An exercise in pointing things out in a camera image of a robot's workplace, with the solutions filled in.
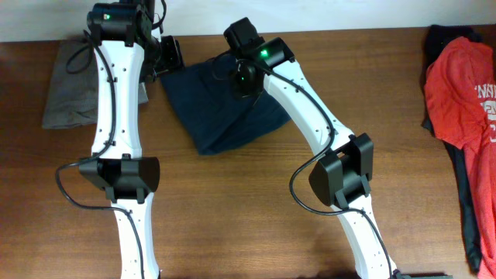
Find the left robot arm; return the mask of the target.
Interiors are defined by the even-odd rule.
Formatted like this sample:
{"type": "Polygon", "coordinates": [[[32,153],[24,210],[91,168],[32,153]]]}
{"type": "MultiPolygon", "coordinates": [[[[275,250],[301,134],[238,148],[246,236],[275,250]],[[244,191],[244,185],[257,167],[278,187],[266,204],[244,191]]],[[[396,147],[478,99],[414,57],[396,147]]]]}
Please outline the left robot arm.
{"type": "Polygon", "coordinates": [[[159,278],[151,212],[160,163],[143,155],[138,128],[139,88],[183,69],[179,43],[163,35],[164,15],[153,1],[97,3],[85,33],[98,67],[98,114],[91,157],[80,174],[110,201],[119,233],[121,276],[159,278]]]}

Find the navy blue shorts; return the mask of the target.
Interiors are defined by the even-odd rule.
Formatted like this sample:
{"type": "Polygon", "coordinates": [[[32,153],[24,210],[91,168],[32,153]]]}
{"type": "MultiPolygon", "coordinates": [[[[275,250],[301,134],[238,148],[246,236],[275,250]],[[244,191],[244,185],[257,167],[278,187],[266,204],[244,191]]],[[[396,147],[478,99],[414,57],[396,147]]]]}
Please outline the navy blue shorts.
{"type": "Polygon", "coordinates": [[[202,156],[244,146],[281,128],[291,117],[267,93],[238,99],[225,77],[235,58],[224,56],[194,64],[160,81],[168,101],[202,156]]]}

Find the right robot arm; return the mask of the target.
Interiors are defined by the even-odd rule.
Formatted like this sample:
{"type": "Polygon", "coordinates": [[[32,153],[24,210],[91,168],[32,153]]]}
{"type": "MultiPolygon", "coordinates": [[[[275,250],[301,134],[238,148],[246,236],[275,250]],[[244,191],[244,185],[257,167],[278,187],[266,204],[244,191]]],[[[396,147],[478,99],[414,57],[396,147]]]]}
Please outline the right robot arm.
{"type": "Polygon", "coordinates": [[[236,58],[230,79],[240,94],[252,97],[268,93],[290,116],[312,150],[312,158],[288,182],[296,203],[313,214],[338,218],[359,277],[396,277],[397,266],[387,251],[372,209],[371,138],[366,133],[355,135],[331,113],[280,37],[266,41],[248,18],[232,23],[223,36],[236,58]],[[296,178],[307,167],[312,169],[308,182],[325,210],[312,208],[296,196],[296,178]]]}

